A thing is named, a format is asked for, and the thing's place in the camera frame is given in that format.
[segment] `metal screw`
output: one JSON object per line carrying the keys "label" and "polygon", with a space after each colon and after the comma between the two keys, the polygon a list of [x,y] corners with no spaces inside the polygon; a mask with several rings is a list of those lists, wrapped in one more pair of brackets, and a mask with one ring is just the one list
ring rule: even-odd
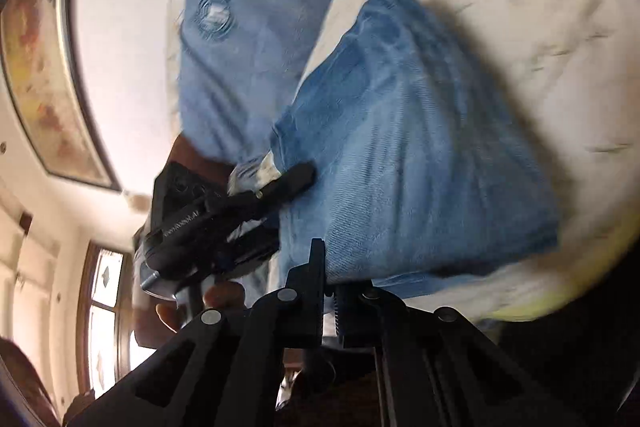
{"label": "metal screw", "polygon": [[443,322],[455,322],[458,318],[458,312],[448,306],[438,308],[436,310],[436,315]]}
{"label": "metal screw", "polygon": [[201,316],[200,320],[202,320],[205,324],[212,326],[213,324],[218,324],[222,319],[222,315],[217,310],[207,310]]}
{"label": "metal screw", "polygon": [[187,182],[182,178],[176,178],[174,180],[174,187],[178,192],[184,192],[185,190],[187,190]]}
{"label": "metal screw", "polygon": [[375,288],[367,288],[366,290],[364,290],[364,292],[362,292],[362,296],[366,299],[369,299],[370,301],[380,299],[380,294]]}
{"label": "metal screw", "polygon": [[278,292],[278,300],[282,302],[291,302],[298,298],[298,292],[293,288],[283,288]]}

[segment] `black plastic part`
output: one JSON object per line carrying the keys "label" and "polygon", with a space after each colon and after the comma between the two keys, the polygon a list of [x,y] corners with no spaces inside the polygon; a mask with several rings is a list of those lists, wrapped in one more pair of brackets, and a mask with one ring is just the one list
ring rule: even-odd
{"label": "black plastic part", "polygon": [[[215,324],[194,317],[70,427],[270,427],[284,348],[321,342],[324,290],[315,239],[286,291],[222,311]],[[334,291],[343,341],[374,349],[383,425],[583,425],[457,311],[417,311],[370,283]]]}
{"label": "black plastic part", "polygon": [[[156,178],[151,231],[140,247],[142,289],[171,300],[209,275],[229,279],[255,269],[278,251],[278,230],[260,225],[236,239],[231,234],[246,221],[276,212],[309,188],[315,175],[311,163],[298,164],[261,190],[227,196],[223,187],[170,162]],[[190,300],[183,302],[188,306]],[[185,309],[184,315],[198,311]]]}

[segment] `blue jeans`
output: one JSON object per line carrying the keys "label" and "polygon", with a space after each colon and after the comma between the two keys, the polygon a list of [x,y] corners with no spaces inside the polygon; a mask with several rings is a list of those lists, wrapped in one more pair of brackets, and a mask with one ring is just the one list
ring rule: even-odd
{"label": "blue jeans", "polygon": [[329,283],[403,298],[558,241],[549,183],[494,80],[417,0],[368,0],[271,139],[276,167],[318,168],[280,212],[280,268],[326,241]]}

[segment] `white bedsheet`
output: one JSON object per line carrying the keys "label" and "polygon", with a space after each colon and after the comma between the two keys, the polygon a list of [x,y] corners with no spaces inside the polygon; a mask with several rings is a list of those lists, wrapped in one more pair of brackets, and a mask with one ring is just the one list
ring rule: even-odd
{"label": "white bedsheet", "polygon": [[[366,0],[333,0],[309,60],[335,47]],[[528,319],[580,295],[638,230],[640,0],[423,0],[500,80],[562,207],[561,249],[483,282],[408,299],[470,317]]]}

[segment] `wooden window frame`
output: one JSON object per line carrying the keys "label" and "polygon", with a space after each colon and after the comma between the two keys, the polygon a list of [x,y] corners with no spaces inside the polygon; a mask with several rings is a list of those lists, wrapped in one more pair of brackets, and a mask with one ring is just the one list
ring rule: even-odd
{"label": "wooden window frame", "polygon": [[[120,279],[118,280],[118,294],[114,307],[94,301],[91,296],[101,250],[112,251],[123,256]],[[133,320],[131,313],[131,285],[126,282],[132,280],[132,275],[133,259],[130,253],[121,252],[117,249],[94,243],[94,241],[89,242],[89,247],[87,248],[84,259],[84,267],[82,268],[82,279],[80,281],[80,292],[78,296],[78,316],[76,317],[76,367],[78,373],[78,388],[81,394],[87,393],[91,389],[89,379],[89,312],[91,306],[115,313],[113,341],[116,348],[116,381],[120,380],[120,378],[129,372],[129,337],[133,328]]]}

